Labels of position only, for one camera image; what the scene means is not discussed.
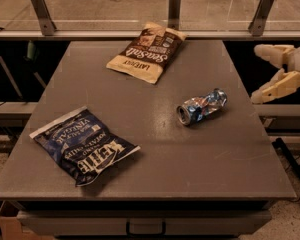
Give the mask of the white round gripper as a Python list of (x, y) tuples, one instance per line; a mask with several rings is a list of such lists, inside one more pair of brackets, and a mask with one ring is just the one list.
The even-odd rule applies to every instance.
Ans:
[[(293, 45), (258, 44), (254, 47), (257, 57), (280, 69), (269, 82), (251, 95), (253, 104), (264, 104), (293, 94), (300, 88), (300, 47)], [(282, 67), (288, 64), (286, 72)]]

